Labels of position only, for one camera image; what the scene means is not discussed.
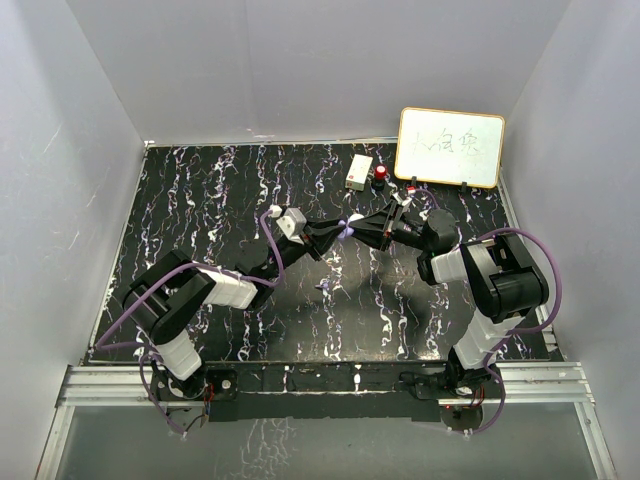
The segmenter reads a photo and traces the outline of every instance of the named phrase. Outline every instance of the white wall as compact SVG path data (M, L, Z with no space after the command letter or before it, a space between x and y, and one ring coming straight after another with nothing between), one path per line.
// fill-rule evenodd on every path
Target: white wall
M580 360L621 478L640 471L640 4L574 1L507 121L521 223L549 243Z
M68 0L160 144L396 136L400 111L507 115L568 0Z
M0 1L0 477L33 478L142 141L63 0Z

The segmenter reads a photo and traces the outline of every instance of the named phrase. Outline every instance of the purple cable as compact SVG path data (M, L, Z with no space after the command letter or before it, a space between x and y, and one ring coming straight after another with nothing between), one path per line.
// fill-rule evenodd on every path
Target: purple cable
M547 318L547 320L545 320L543 323L541 323L536 327L513 328L509 330L506 336L502 340L500 340L495 347L489 350L489 353L487 353L487 356L484 357L482 366L487 371L487 373L489 373L489 375L491 375L500 386L500 404L498 405L498 410L496 410L496 413L493 415L493 417L491 417L491 420L489 420L483 426L475 430L474 433L484 432L485 430L490 428L494 423L498 421L498 417L500 417L500 414L502 413L502 409L504 408L504 402L507 399L507 392L504 388L504 382L502 381L502 378L500 377L500 375L498 375L496 372L494 372L489 368L489 362L491 361L491 357L493 356L493 354L496 353L498 350L500 350L502 347L504 347L513 335L522 334L522 333L541 332L546 327L551 325L551 323L555 320L556 316L558 315L558 311L560 310L560 303L562 302L562 279L560 278L560 268L558 267L558 263L556 262L555 258L553 258L553 255L551 255L551 252L549 251L547 246L544 243L542 243L537 237L531 235L529 232L525 232L524 230L520 230L519 228L511 228L511 227L498 228L497 230L493 230L492 232L485 233L480 238L478 238L478 240L486 240L488 238L495 237L496 235L499 235L501 233L517 233L518 235L522 235L523 237L531 240L540 248L540 250L542 250L542 253L544 253L545 256L547 257L547 260L549 260L549 264L551 265L551 270L553 271L553 279L556 284L556 299L553 303L553 308L551 309L551 313L549 314L549 318Z
M148 343L140 343L140 342L122 342L122 343L112 343L111 345L103 345L100 347L100 350L103 352L107 352L109 350L118 350L119 348L140 348L143 347L145 350L151 350L155 352L156 349L153 348Z
M95 349L96 350L115 350L117 348L125 348L125 347L146 347L152 350L151 353L145 353L144 355L140 356L140 378L142 379L142 385L144 386L144 389L147 392L147 396L149 397L149 400L155 405L155 407L158 409L158 411L162 414L162 416L166 419L167 423L173 428L175 429L177 432L181 433L182 436L184 437L186 435L186 430L183 429L181 426L179 426L178 424L176 424L173 420L171 420L171 418L169 418L169 415L167 414L167 412L165 412L165 410L162 408L162 406L160 405L160 403L158 402L158 399L156 399L155 395L153 395L153 393L151 392L151 389L149 388L149 385L147 384L147 380L144 377L144 362L146 359L151 359L154 356L156 358L159 358L159 355L155 352L155 349L153 348L153 346L145 344L145 343L138 343L138 342L122 342L122 343L115 343L112 345L104 345L104 343L109 340L109 338L111 338L111 336L115 333L115 331L120 328L120 325L122 325L130 316L131 314L140 306L144 303L144 301L149 298L156 290L158 290L162 285L164 285L168 280L170 280L171 278L175 277L176 275L178 275L181 272L184 272L185 270L188 270L190 268L199 268L201 270L208 270L211 272L217 272L217 273L221 273L223 275L227 275L231 278L235 278L235 279L241 279L241 280L247 280L250 282L256 282L256 283L260 283L262 285L266 285L267 287L276 287L277 285L279 285L282 282L282 279L284 277L284 264L282 262L282 257L280 256L280 252L278 251L278 247L276 245L275 240L273 239L273 235L271 235L271 231L269 230L269 227L267 227L267 224L265 222L265 219L267 218L267 216L271 213L271 210L267 210L265 213L263 213L260 216L260 225L262 226L262 229L264 230L265 236L267 237L267 241L269 242L269 244L271 245L271 249L273 250L273 255L275 256L276 259L276 263L278 264L278 278L273 281L270 282L269 280L264 280L262 278L258 278L258 277L252 277L252 276L244 276L244 275L236 275L231 273L229 270L224 270L220 267L214 267L211 265L207 265L204 263L196 263L196 262L192 262L192 263L187 263L185 265L181 265L177 268L175 268L174 270L170 271L169 273L167 273L164 277L162 277L160 280L158 280L156 283L154 283L151 288L149 288L149 290L147 290L146 292L144 292L144 294L142 294L127 310L125 310L125 312L120 316L120 318L118 318L118 320L116 320L113 325L111 325L111 327L109 327L109 329L104 333L104 335L102 335L102 337L100 337L100 339L96 342L95 344Z
M173 428L176 432L178 432L180 435L184 437L187 435L187 431L184 428L182 428L180 425L178 425L176 422L171 420L171 417L169 417L167 412L165 412L164 408L162 408L162 405L160 405L160 402L158 402L158 399L155 397L153 393L151 393L151 388L149 388L147 379L144 378L144 361L147 359L151 360L153 356L154 356L153 353L145 353L140 357L139 364L140 364L140 378L142 379L142 385L144 386L144 389L147 391L147 396L149 397L149 400L151 400L151 402L155 405L155 407L162 414L162 416L165 418L165 420L171 426L171 428Z
M429 196L429 198L431 198L431 201L433 202L433 204L435 205L435 207L436 207L436 208L440 208L440 207L438 206L438 200L436 200L436 196L435 196L433 193L431 193L429 190L427 190L426 188L416 188L416 189L413 191L413 193L414 193L414 194L415 194L415 193L426 193L426 194Z
M104 345L105 342L107 340L109 340L109 338L111 338L111 336L116 332L116 330L118 330L118 328L120 328L120 326L131 316L131 314L140 305L142 305L145 302L145 300L147 300L156 290L158 290L162 285L164 285L167 281L171 280L173 277L175 277L179 273L182 273L185 270L189 270L190 268L199 268L201 270L208 270L210 272L217 272L217 273L221 273L223 275L227 275L227 276L229 276L231 278L235 278L235 279L240 278L241 280L247 280L247 281L250 281L250 282L260 283L262 285L266 285L267 287L276 287L276 286L278 286L282 282L282 278L284 277L284 264L282 263L282 257L280 256L280 252L278 251L278 247L276 246L276 242L273 239L273 236L271 235L271 231L269 230L269 228L267 227L267 224L265 223L265 218L270 213L271 213L271 210L267 210L265 213L263 213L260 216L260 224L262 225L264 233L265 233L265 235L267 237L267 240L269 241L269 244L271 245L271 249L273 250L273 254L274 254L275 258L276 258L276 263L278 264L278 278L275 281L270 282L269 280L264 280L262 278L244 276L244 275L240 275L238 277L238 275L236 275L234 273L231 273L228 270L224 270L224 269L222 269L220 267L215 267L215 266L212 266L212 265L207 265L206 263L192 262L192 263L187 263L185 265L180 265L179 267L171 270L169 273L167 273L164 277L162 277L156 283L154 283L151 286L151 288L149 288L149 290L144 292L129 308L127 308L124 311L124 313L120 316L120 318L118 318L118 320L113 322L111 327L109 327L109 329L104 333L104 335L102 335L102 337L100 337L100 339L96 342L95 349L96 350L102 350L104 348L104 346L105 346Z

